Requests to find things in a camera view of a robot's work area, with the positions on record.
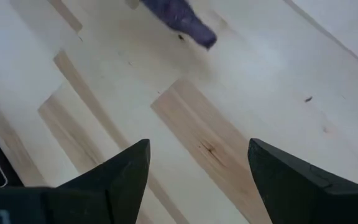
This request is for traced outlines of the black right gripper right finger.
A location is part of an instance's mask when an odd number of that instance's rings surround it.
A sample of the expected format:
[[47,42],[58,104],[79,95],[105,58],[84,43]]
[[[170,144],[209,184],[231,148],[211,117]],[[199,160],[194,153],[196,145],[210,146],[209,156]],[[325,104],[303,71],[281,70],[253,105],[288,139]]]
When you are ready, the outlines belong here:
[[247,155],[273,223],[358,223],[357,183],[260,139],[250,139]]

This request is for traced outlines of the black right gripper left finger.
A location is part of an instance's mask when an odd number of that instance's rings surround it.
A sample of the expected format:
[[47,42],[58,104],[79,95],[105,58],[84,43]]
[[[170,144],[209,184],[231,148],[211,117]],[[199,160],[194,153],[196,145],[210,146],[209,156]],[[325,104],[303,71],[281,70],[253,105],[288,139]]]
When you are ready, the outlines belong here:
[[0,224],[135,223],[149,165],[141,139],[61,186],[0,188]]

